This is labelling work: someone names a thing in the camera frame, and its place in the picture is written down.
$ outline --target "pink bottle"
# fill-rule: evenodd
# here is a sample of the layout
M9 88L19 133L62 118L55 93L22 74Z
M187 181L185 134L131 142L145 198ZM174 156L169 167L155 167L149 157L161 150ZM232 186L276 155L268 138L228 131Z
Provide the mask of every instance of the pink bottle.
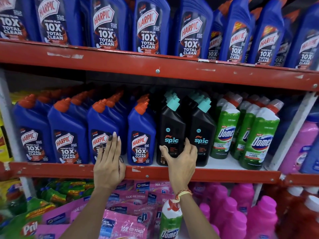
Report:
M237 211L237 202L234 198L227 197L218 208L213 224L222 231L226 221L231 218L235 211Z
M232 217L226 222L222 233L222 239L244 239L246 236L247 217L240 211L235 211Z
M306 121L300 128L295 140L279 167L279 170L283 174L298 173L315 138L318 135L319 129L316 124L318 122L319 120L316 116L307 116Z
M209 221L210 218L210 208L209 205L207 205L206 203L201 203L199 205L200 210L202 211L202 213L204 214L204 216L207 218L207 220Z
M211 223L215 219L215 215L219 209L219 207L222 205L224 200L228 197L228 190L223 185L217 185L216 191L213 197L213 200L211 201L210 208L211 208Z
M273 238L277 223L276 202L263 196L247 215L247 234L245 239Z
M253 184L238 184L232 189L230 197L237 201L237 210L247 215L247 210L253 203L254 194Z
M203 194L203 203L210 204L216 190L216 186L220 185L218 182L206 183L205 191Z
M203 193L206 188L205 182L195 182L193 185L193 189L191 189L193 193L193 199L196 202L196 204L200 204L203 200Z
M216 234L219 236L219 229L217 228L217 226L215 226L213 224L211 224L211 225L212 225L214 231L216 232Z

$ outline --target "forearm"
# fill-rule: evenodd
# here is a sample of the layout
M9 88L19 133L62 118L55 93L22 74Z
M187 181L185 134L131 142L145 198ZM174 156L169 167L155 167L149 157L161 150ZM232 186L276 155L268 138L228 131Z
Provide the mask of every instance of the forearm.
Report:
M203 215L190 194L182 195L181 211L191 239L210 238L219 239L209 221Z
M111 190L95 189L90 201L60 239L98 239L106 202L111 193Z

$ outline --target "red metal shelf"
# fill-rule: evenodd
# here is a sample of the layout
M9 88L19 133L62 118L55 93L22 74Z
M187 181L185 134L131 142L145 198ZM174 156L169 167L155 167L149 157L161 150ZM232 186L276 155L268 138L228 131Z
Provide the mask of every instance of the red metal shelf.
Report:
M93 178L92 164L58 164L10 162L8 177L46 177L46 178ZM3 164L0 174L4 173ZM254 171L235 169L201 169L197 168L192 181L233 182L233 183L266 183L279 181L278 171ZM168 168L159 166L127 166L125 179L169 180Z
M319 186L319 174L288 174L285 186Z
M0 39L0 63L319 91L319 72Z

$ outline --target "finger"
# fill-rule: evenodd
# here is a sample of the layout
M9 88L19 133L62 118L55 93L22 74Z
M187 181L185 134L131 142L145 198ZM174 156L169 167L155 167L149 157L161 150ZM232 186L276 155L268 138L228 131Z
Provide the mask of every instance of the finger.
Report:
M113 138L112 138L112 144L111 144L111 148L110 151L108 153L108 157L107 157L107 163L112 163L113 159L114 159L114 154L115 154L115 150L116 150L116 145L117 145L117 135L116 132L113 132Z
M105 146L105 149L104 149L103 157L102 157L102 160L101 160L101 163L103 163L103 164L106 163L106 160L107 160L107 157L108 157L108 153L110 152L112 139L113 139L113 136L111 135L111 136L108 137L108 140L106 142L106 146Z
M195 161L197 160L197 147L195 145L191 145L190 158Z
M172 162L172 157L168 154L166 146L159 146L162 156L166 159L168 165Z
M102 160L102 156L103 156L103 143L101 142L99 145L99 152L98 152L98 156L96 158L95 164L99 165L101 160Z
M126 165L124 164L124 161L123 161L122 157L120 157L119 160L120 160L120 163L119 163L119 172L120 172L120 181L119 181L119 183L120 183L125 177Z
M113 163L114 163L114 166L116 168L119 166L119 158L120 158L120 155L121 155L121 147L122 147L121 139L120 139L120 136L118 136L117 137L116 149L115 149L115 153L114 153L114 158L113 158Z
M185 147L184 147L183 153L189 154L191 148L192 148L192 146L191 146L188 138L185 138Z

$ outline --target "woman's left hand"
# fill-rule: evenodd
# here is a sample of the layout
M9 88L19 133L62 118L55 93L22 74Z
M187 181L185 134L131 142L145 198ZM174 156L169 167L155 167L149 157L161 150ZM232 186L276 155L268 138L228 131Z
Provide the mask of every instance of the woman's left hand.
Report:
M113 133L109 136L106 147L103 151L103 144L100 144L96 163L94 165L95 189L114 190L125 177L126 165L121 155L121 139Z

